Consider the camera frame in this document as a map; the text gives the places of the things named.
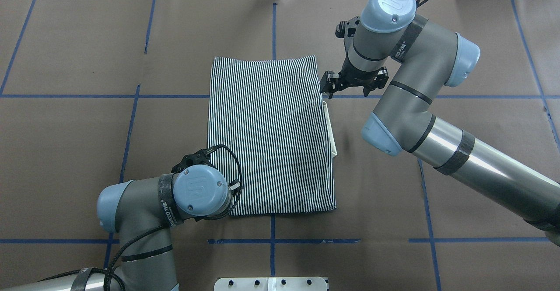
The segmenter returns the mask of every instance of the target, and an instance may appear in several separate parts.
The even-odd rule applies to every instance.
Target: black velcro strap
[[[150,252],[146,252],[146,253],[122,256],[121,260],[122,261],[134,261],[134,260],[146,259],[148,257],[154,257],[154,256],[157,256],[157,255],[166,253],[166,252],[168,252],[172,249],[173,249],[173,245],[169,245],[169,246],[166,246],[166,247],[162,247],[161,249],[156,249],[154,251],[150,251]]]
[[[170,227],[176,227],[183,223],[180,217],[175,199],[173,198],[173,174],[164,174],[160,176],[157,183],[157,196],[160,199],[161,207],[164,215],[169,221]]]
[[[424,102],[428,103],[428,105],[432,104],[432,99],[429,98],[428,96],[426,96],[424,93],[422,92],[418,92],[415,89],[411,88],[410,86],[406,85],[406,84],[402,84],[401,82],[397,82],[395,80],[392,80],[391,83],[389,85],[394,85],[402,90],[405,90],[407,92],[410,92],[412,95],[418,97],[419,99],[423,100]]]
[[[93,268],[84,268],[80,270],[78,275],[74,278],[70,291],[86,291],[86,285],[88,285],[92,269]]]
[[[430,131],[432,131],[432,128],[434,127],[435,122],[436,122],[436,116],[434,116],[432,114],[432,119],[430,119],[430,124],[428,124],[428,127],[426,128],[426,131],[424,131],[424,134],[422,135],[422,137],[420,137],[420,140],[418,140],[418,142],[414,145],[414,147],[412,147],[412,149],[408,150],[409,153],[412,153],[412,152],[416,151],[416,149],[418,149],[420,147],[420,145],[422,145],[422,143],[424,143],[424,140],[426,140],[426,137],[428,136]]]
[[[560,230],[560,204],[552,211],[552,213],[539,221],[527,221],[530,225],[542,231],[550,231],[553,229]]]
[[[399,42],[392,49],[390,54],[391,58],[403,63],[404,56],[406,56],[406,53],[410,50],[412,44],[414,44],[416,38],[420,35],[420,32],[422,32],[426,23],[428,23],[427,18],[416,14],[414,20],[408,24],[406,30],[404,30],[404,33],[400,36]]]
[[[444,165],[435,168],[443,175],[451,175],[460,169],[469,159],[470,153],[474,148],[475,137],[466,131],[462,131],[461,142],[453,155],[444,163]]]

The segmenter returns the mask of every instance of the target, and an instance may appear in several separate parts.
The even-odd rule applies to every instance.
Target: blue joint cap
[[[469,76],[469,73],[474,70],[478,58],[480,58],[480,48],[458,32],[456,34],[457,54],[455,56],[455,63],[453,64],[449,80],[445,82],[445,85],[452,88],[461,84]]]
[[[124,193],[124,189],[128,184],[134,182],[127,181],[106,187],[99,195],[98,198],[98,218],[99,225],[109,233],[115,233],[115,217],[116,208],[119,206],[120,197]]]
[[[173,185],[173,197],[177,206],[198,217],[218,212],[228,199],[228,192],[226,178],[208,165],[188,167],[179,174]]]
[[[362,128],[362,138],[370,145],[394,157],[403,150],[374,113],[370,115],[366,125]]]
[[[360,20],[372,32],[388,33],[407,27],[415,15],[415,0],[369,0]]]

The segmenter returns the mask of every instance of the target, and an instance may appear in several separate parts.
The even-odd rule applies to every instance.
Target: robot logo
[[[406,0],[383,0],[383,4],[386,4],[395,10],[401,10],[404,8],[404,2],[406,2]]]

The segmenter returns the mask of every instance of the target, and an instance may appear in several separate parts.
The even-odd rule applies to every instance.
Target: striped cloth
[[[212,65],[208,146],[239,157],[245,182],[232,215],[336,209],[332,146],[314,56]],[[226,180],[236,165],[217,151],[212,163]]]

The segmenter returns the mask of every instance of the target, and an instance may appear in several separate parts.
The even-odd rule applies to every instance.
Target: table surface
[[[214,57],[316,55],[318,74],[340,69],[334,28],[367,0],[1,1],[0,287],[10,287],[106,265],[118,237],[98,225],[98,194],[206,147]],[[431,111],[557,181],[559,71],[549,62],[560,16],[540,6],[558,3],[432,0],[418,10],[482,51]],[[397,68],[388,62],[391,76]],[[410,154],[362,140],[382,94],[348,89],[328,101],[336,211],[187,221],[172,231],[180,285],[320,276],[332,290],[558,289],[560,249],[541,231]]]

